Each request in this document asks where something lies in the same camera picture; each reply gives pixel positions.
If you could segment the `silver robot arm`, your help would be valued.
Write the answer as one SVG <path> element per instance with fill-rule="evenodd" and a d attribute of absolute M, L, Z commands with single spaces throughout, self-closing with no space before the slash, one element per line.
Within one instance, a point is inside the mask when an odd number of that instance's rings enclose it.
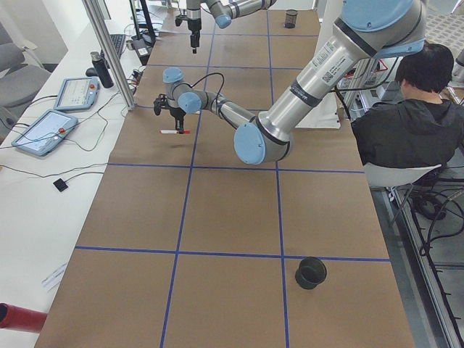
<path fill-rule="evenodd" d="M 243 0 L 231 1 L 224 5 L 221 1 L 187 1 L 186 10 L 182 10 L 175 17 L 175 26 L 179 27 L 182 22 L 187 22 L 188 29 L 191 32 L 190 46 L 192 53 L 200 46 L 200 37 L 202 29 L 202 4 L 206 4 L 210 14 L 215 20 L 215 24 L 221 28 L 227 28 L 232 20 L 253 14 L 257 11 L 269 9 L 276 3 L 276 0 Z"/>
<path fill-rule="evenodd" d="M 154 113 L 168 110 L 175 130 L 183 133 L 185 115 L 209 110 L 235 128 L 234 150 L 242 162 L 280 161 L 292 149 L 293 129 L 360 60 L 419 52 L 426 16 L 426 1 L 343 1 L 331 37 L 268 111 L 253 115 L 219 92 L 193 88 L 180 69 L 169 67 L 163 72 L 165 92 L 154 100 Z"/>

